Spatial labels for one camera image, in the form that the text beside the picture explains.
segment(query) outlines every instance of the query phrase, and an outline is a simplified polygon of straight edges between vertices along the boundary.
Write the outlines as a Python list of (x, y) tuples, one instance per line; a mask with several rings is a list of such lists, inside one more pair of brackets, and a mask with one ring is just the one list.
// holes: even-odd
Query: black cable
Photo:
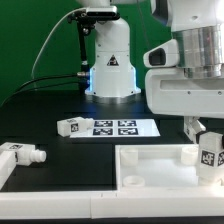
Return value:
[(14, 96), (20, 94), (20, 93), (24, 93), (24, 92), (30, 92), (30, 91), (34, 91), (34, 90), (39, 90), (39, 89), (44, 89), (44, 88), (50, 88), (50, 87), (56, 87), (56, 86), (62, 86), (62, 85), (68, 85), (68, 84), (79, 84), (82, 83), (80, 81), (73, 81), (73, 82), (65, 82), (65, 83), (59, 83), (59, 84), (54, 84), (54, 85), (47, 85), (47, 86), (41, 86), (41, 87), (36, 87), (36, 88), (31, 88), (31, 89), (27, 89), (27, 90), (22, 90), (22, 91), (17, 91), (15, 93), (13, 93), (11, 96), (9, 96), (8, 98), (6, 98), (3, 103), (1, 104), (0, 107), (3, 107), (4, 104), (6, 104), (10, 99), (12, 99)]
[(20, 86), (18, 89), (15, 90), (15, 92), (19, 92), (22, 89), (24, 89), (26, 86), (35, 83), (35, 82), (40, 82), (43, 80), (49, 80), (49, 79), (63, 79), (63, 78), (72, 78), (72, 77), (77, 77), (77, 74), (70, 74), (70, 75), (54, 75), (54, 76), (44, 76), (36, 79), (32, 79), (26, 83), (24, 83), (22, 86)]

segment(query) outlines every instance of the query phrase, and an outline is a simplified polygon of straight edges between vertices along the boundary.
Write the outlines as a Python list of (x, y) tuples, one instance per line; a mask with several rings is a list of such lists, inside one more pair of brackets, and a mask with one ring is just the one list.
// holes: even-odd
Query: white block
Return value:
[(0, 154), (0, 189), (16, 167), (15, 152), (4, 151)]

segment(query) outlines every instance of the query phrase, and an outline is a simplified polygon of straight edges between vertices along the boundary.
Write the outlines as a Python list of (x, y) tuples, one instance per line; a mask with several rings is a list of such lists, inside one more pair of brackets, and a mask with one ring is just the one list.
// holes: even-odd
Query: white platform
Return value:
[[(224, 215), (224, 187), (197, 186), (195, 167), (180, 162), (183, 145), (134, 146), (138, 163), (123, 166), (120, 152), (130, 147), (116, 146), (117, 190), (1, 193), (0, 219)], [(125, 187), (123, 179), (133, 175), (145, 186)]]

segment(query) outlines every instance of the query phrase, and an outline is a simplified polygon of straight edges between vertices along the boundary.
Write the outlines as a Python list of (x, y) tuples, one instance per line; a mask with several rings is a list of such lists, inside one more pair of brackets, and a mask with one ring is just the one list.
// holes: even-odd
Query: black and white pattern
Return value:
[(205, 165), (208, 165), (208, 166), (214, 166), (215, 154), (212, 153), (212, 152), (202, 150), (201, 163), (205, 164)]
[(12, 145), (9, 149), (20, 149), (22, 147), (22, 145)]
[(118, 121), (118, 127), (136, 127), (136, 121)]
[(93, 136), (108, 136), (113, 135), (112, 128), (94, 128), (93, 129)]
[(113, 121), (95, 121), (94, 127), (113, 127)]
[(138, 129), (137, 128), (119, 128), (118, 129), (118, 135), (138, 135)]
[(77, 132), (79, 131), (79, 124), (75, 123), (75, 124), (71, 124), (71, 132)]
[(224, 164), (224, 152), (219, 153), (218, 166)]

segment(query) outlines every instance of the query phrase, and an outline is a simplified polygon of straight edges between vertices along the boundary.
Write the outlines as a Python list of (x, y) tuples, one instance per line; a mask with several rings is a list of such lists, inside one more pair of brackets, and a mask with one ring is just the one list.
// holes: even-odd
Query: white cable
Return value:
[(38, 61), (39, 61), (39, 59), (40, 59), (40, 57), (41, 57), (41, 55), (42, 55), (42, 53), (43, 53), (43, 51), (44, 51), (44, 49), (45, 49), (45, 47), (46, 47), (48, 41), (50, 40), (52, 34), (54, 33), (54, 31), (58, 28), (58, 26), (61, 24), (61, 22), (62, 22), (65, 18), (67, 18), (70, 14), (75, 13), (75, 12), (77, 12), (77, 11), (85, 10), (85, 9), (86, 9), (86, 8), (79, 8), (79, 9), (75, 9), (75, 10), (73, 10), (73, 11), (67, 13), (67, 14), (66, 14), (65, 16), (63, 16), (63, 17), (59, 20), (59, 22), (54, 26), (54, 28), (53, 28), (53, 29), (51, 30), (51, 32), (49, 33), (47, 39), (45, 40), (43, 46), (41, 47), (40, 52), (39, 52), (39, 54), (37, 55), (37, 58), (36, 58), (36, 60), (35, 60), (35, 62), (34, 62), (34, 64), (33, 64), (32, 73), (31, 73), (31, 78), (32, 78), (32, 79), (35, 79), (35, 73), (34, 73), (34, 72), (35, 72), (35, 69), (36, 69), (36, 65), (37, 65), (37, 63), (38, 63)]

